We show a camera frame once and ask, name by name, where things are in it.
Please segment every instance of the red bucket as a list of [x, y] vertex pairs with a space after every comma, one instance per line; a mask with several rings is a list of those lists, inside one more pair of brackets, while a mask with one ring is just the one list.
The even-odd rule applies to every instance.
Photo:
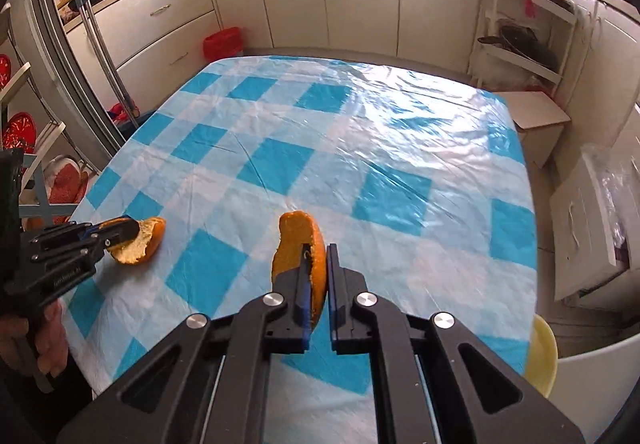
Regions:
[[242, 37], [239, 27], [221, 30], [202, 42], [204, 57], [209, 63], [224, 58], [233, 58], [242, 53]]

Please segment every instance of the tiled floor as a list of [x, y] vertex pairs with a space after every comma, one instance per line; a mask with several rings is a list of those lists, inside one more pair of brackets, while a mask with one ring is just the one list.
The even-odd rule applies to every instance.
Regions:
[[621, 316], [617, 313], [567, 307], [554, 302], [556, 270], [549, 198], [554, 192], [549, 169], [527, 164], [538, 226], [538, 303], [536, 312], [551, 326], [560, 357], [601, 348], [618, 341]]

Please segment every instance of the plastic tablecloth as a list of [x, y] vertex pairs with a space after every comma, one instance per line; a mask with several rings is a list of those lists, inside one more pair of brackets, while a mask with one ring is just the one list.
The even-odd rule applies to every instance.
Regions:
[[[281, 56], [222, 60], [127, 141], [74, 220], [167, 220], [139, 267], [107, 254], [65, 296], [71, 351], [100, 393], [190, 313], [270, 290], [278, 218], [316, 218], [340, 263], [407, 313], [451, 312], [518, 372], [536, 300], [536, 228], [500, 97], [387, 66]], [[376, 442], [367, 356], [330, 348], [271, 365], [265, 441]]]

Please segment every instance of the silver screw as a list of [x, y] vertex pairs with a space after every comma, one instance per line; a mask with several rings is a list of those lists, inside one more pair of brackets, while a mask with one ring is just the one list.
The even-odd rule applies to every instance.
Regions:
[[448, 312], [438, 312], [433, 318], [433, 322], [441, 329], [450, 329], [456, 319]]
[[269, 292], [262, 296], [262, 302], [269, 307], [280, 305], [284, 301], [284, 297], [279, 292]]
[[204, 314], [191, 314], [187, 318], [187, 326], [190, 329], [201, 329], [207, 324], [207, 317]]
[[356, 296], [356, 301], [363, 307], [371, 307], [378, 302], [378, 297], [372, 292], [361, 292]]

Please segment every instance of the yellow plastic stool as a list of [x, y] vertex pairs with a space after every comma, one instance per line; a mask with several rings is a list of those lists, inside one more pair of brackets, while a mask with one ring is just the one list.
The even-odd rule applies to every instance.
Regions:
[[551, 394], [558, 371], [558, 346], [551, 327], [537, 314], [533, 318], [529, 355], [524, 377], [546, 398]]

